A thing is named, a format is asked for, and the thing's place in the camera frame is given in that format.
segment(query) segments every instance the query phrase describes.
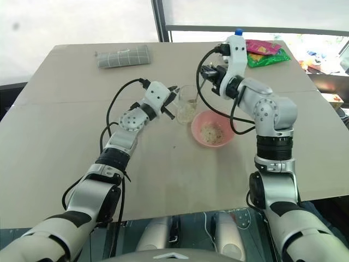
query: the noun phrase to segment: blue bottle cap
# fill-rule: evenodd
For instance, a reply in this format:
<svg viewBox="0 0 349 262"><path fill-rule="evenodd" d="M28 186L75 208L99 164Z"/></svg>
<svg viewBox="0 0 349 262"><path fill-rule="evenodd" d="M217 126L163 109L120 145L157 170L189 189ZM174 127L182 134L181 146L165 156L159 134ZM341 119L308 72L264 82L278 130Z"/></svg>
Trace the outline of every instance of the blue bottle cap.
<svg viewBox="0 0 349 262"><path fill-rule="evenodd" d="M242 33L243 33L243 30L241 28L237 28L235 30L235 35L242 35Z"/></svg>

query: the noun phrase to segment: green snack bag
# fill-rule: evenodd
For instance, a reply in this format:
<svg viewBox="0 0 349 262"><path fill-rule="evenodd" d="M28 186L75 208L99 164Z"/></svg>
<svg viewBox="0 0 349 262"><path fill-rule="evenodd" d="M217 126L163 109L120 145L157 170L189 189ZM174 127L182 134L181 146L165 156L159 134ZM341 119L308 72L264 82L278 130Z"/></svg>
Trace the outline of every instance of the green snack bag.
<svg viewBox="0 0 349 262"><path fill-rule="evenodd" d="M276 53L276 55L258 55L256 53L247 53L247 63L249 67L264 67L269 64L275 64L282 61L291 60L284 49Z"/></svg>

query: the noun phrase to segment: pink snack bag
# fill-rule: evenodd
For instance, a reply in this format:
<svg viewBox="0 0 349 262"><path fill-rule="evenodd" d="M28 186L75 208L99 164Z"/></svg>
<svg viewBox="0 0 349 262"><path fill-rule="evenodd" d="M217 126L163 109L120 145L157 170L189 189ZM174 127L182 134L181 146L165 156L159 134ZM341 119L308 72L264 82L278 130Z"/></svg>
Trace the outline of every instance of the pink snack bag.
<svg viewBox="0 0 349 262"><path fill-rule="evenodd" d="M246 40L248 52L258 53L260 55L276 55L281 45L260 40Z"/></svg>

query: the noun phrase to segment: table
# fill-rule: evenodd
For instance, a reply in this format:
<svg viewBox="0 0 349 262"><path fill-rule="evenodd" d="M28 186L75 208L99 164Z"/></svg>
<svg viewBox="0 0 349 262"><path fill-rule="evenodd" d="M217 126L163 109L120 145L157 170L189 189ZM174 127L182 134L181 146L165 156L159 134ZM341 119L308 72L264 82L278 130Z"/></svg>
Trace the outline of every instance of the table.
<svg viewBox="0 0 349 262"><path fill-rule="evenodd" d="M106 109L122 84L139 77L166 86L194 84L199 60L215 43L149 43L149 65L97 68L95 52L137 45L64 45L49 53L0 122L0 228L32 227L63 212L63 192L99 155ZM221 57L210 61L221 63ZM348 130L298 62L292 58L248 68L246 76L298 105L293 154L302 200L348 194L347 165L342 160L349 156ZM117 120L143 94L137 85L127 88L111 118ZM203 94L218 109L230 110L232 101L219 98L209 86ZM206 107L199 103L198 111L203 110ZM240 110L236 115L247 117ZM238 129L246 127L237 124ZM129 162L132 183L127 182L123 218L243 207L248 178L255 171L255 152L254 132L211 150L200 147L187 126L163 115L146 127Z"/></svg>

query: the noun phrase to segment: food in bowl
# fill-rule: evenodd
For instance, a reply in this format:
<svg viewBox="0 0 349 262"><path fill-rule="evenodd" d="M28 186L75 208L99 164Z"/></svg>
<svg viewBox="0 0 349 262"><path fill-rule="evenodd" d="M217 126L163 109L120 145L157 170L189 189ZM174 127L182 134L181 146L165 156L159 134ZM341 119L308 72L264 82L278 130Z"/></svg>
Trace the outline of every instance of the food in bowl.
<svg viewBox="0 0 349 262"><path fill-rule="evenodd" d="M207 124L201 127L200 135L202 141L209 145L218 145L224 141L224 132L216 124Z"/></svg>

